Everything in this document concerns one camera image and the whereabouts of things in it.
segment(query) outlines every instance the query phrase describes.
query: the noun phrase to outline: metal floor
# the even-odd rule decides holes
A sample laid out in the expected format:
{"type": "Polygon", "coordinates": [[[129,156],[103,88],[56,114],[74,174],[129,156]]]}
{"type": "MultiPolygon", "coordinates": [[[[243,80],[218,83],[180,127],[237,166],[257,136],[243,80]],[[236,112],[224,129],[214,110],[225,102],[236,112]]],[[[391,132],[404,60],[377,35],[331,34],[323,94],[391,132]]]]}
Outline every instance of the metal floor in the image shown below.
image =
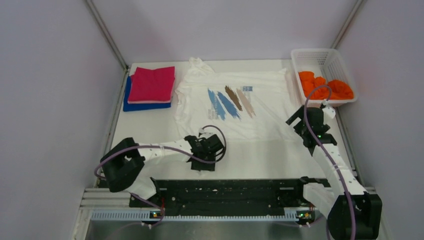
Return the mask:
{"type": "MultiPolygon", "coordinates": [[[[85,240],[104,240],[125,221],[91,221],[85,240]]],[[[163,222],[149,230],[133,225],[108,240],[326,240],[326,222],[311,228],[272,222],[163,222]]]]}

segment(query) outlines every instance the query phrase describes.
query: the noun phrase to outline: gray wall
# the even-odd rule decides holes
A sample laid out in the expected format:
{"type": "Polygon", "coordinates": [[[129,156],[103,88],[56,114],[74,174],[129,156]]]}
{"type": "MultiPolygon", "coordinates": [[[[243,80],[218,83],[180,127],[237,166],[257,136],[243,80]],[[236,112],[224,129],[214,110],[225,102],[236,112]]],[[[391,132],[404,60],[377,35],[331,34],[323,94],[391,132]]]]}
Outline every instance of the gray wall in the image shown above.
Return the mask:
{"type": "Polygon", "coordinates": [[[94,0],[127,63],[329,48],[356,0],[94,0]]]}
{"type": "Polygon", "coordinates": [[[370,0],[339,48],[360,93],[341,114],[394,239],[424,236],[423,10],[423,0],[370,0]]]}
{"type": "Polygon", "coordinates": [[[82,0],[0,3],[0,239],[71,236],[123,71],[82,0]]]}

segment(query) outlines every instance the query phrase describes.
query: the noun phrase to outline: white t-shirt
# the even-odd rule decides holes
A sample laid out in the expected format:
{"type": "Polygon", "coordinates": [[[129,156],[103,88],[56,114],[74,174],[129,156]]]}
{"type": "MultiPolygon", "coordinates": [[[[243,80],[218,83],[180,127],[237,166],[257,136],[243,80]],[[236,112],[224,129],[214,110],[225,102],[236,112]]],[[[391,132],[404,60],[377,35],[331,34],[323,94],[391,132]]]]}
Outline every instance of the white t-shirt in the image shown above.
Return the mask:
{"type": "Polygon", "coordinates": [[[286,124],[300,106],[289,94],[286,69],[215,73],[198,58],[191,58],[190,64],[175,90],[175,120],[182,136],[215,125],[229,141],[291,141],[299,137],[286,124]]]}

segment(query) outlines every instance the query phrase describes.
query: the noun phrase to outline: white table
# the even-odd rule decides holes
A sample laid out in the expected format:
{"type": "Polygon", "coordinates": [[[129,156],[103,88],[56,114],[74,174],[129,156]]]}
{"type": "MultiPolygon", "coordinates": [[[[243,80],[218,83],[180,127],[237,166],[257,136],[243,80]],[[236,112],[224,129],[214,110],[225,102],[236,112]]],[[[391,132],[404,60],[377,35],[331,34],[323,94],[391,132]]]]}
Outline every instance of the white table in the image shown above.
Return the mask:
{"type": "MultiPolygon", "coordinates": [[[[205,63],[216,72],[278,71],[287,68],[291,72],[288,74],[288,80],[293,81],[291,61],[287,59],[225,60],[205,61],[205,63]]],[[[176,87],[189,68],[188,61],[134,63],[129,75],[134,74],[137,67],[157,69],[169,66],[175,66],[176,87]]],[[[294,81],[293,86],[293,92],[298,94],[294,81]]],[[[173,96],[172,107],[166,109],[123,112],[121,106],[112,147],[128,137],[133,137],[136,143],[164,143],[182,138],[174,120],[178,100],[176,94],[173,96]]],[[[331,127],[328,132],[337,141],[340,155],[350,166],[337,120],[331,120],[328,125],[331,127]]],[[[199,172],[191,170],[190,167],[190,163],[173,162],[143,169],[142,173],[158,180],[297,179],[303,176],[325,178],[319,165],[303,146],[300,137],[298,142],[283,140],[231,142],[227,146],[225,157],[216,164],[215,171],[199,172]]]]}

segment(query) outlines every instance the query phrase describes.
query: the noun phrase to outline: orange towel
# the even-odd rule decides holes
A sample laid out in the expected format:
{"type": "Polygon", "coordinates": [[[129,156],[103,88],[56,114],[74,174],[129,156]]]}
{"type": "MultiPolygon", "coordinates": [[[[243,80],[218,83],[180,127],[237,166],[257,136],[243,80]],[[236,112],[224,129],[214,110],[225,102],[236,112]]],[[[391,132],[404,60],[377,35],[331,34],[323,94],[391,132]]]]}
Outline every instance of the orange towel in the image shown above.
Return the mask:
{"type": "MultiPolygon", "coordinates": [[[[311,71],[301,71],[299,72],[300,82],[302,83],[303,93],[307,97],[316,87],[325,85],[326,79],[318,76],[315,77],[314,73],[311,71]]],[[[334,79],[328,83],[328,86],[331,88],[331,100],[345,100],[353,99],[354,92],[346,83],[334,79]]],[[[310,99],[312,100],[323,100],[329,96],[328,88],[320,88],[316,90],[310,99]]]]}

